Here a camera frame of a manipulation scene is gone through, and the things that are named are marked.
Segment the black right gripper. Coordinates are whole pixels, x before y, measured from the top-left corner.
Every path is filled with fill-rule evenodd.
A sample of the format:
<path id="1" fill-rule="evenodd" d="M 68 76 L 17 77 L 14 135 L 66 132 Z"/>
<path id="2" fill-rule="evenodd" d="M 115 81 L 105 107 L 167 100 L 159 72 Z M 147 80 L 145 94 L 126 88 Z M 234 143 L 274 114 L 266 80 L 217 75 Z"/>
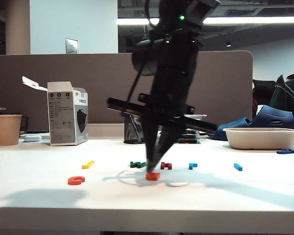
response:
<path id="1" fill-rule="evenodd" d="M 109 109 L 140 116 L 146 142 L 147 173 L 153 172 L 186 128 L 212 134 L 217 130 L 213 123 L 185 116 L 194 112 L 194 107 L 186 104 L 193 76 L 192 73 L 168 70 L 157 73 L 150 94 L 139 94 L 139 101 L 144 105 L 112 97 L 107 100 Z M 162 131 L 156 144 L 159 126 L 162 126 Z"/>

